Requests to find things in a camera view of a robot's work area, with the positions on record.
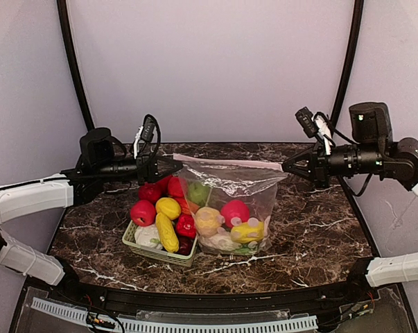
plastic bag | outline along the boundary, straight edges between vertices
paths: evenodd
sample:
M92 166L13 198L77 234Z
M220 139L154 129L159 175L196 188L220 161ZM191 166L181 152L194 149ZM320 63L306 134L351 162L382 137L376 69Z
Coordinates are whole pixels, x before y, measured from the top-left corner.
M203 160L174 154L203 252L254 255L268 249L277 183L287 177L278 163Z

pink ball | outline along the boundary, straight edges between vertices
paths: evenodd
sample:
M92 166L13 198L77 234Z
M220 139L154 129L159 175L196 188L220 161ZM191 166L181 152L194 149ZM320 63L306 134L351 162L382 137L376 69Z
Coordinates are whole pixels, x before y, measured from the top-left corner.
M225 218L225 225L229 228L233 228L238 222L247 222L250 218L249 208L241 200L232 200L226 203L221 209L221 215Z

plastic basket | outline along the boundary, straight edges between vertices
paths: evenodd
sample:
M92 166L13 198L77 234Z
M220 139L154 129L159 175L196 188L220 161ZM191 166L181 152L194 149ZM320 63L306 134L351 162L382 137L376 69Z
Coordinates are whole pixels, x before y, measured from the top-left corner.
M139 244L136 244L134 242L134 232L138 226L134 224L133 222L130 222L130 224L127 227L127 230L125 230L123 235L123 243L130 247L130 250L133 253L136 253L137 255L142 255L147 258L152 258L156 260L161 260L162 262L169 262L171 264L190 267L193 263L193 257L196 252L196 244L198 242L198 236L195 238L195 241L193 242L192 251L190 252L190 255L178 255L176 253L169 253L167 251L163 250L157 250L156 248L149 248L147 246L142 246Z

black marble surface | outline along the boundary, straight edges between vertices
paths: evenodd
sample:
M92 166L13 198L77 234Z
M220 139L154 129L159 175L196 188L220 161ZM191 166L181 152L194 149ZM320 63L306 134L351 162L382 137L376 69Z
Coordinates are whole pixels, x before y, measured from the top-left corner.
M162 144L162 155L283 162L305 144ZM112 184L108 190L123 189ZM270 222L272 246L254 257L197 252L191 268L135 255L121 238L138 186L99 195L69 208L52 255L65 258L81 281L165 293L254 293L314 287L345 280L352 264L371 251L338 183L314 189L289 175L278 184Z

green apple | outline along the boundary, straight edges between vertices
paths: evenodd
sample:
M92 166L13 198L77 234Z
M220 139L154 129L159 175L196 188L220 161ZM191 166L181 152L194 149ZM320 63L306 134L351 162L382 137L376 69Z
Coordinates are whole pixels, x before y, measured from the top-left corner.
M192 182L189 185L189 190L187 192L188 199L197 204L198 206L205 206L207 197L210 193L210 187L204 186L200 182Z

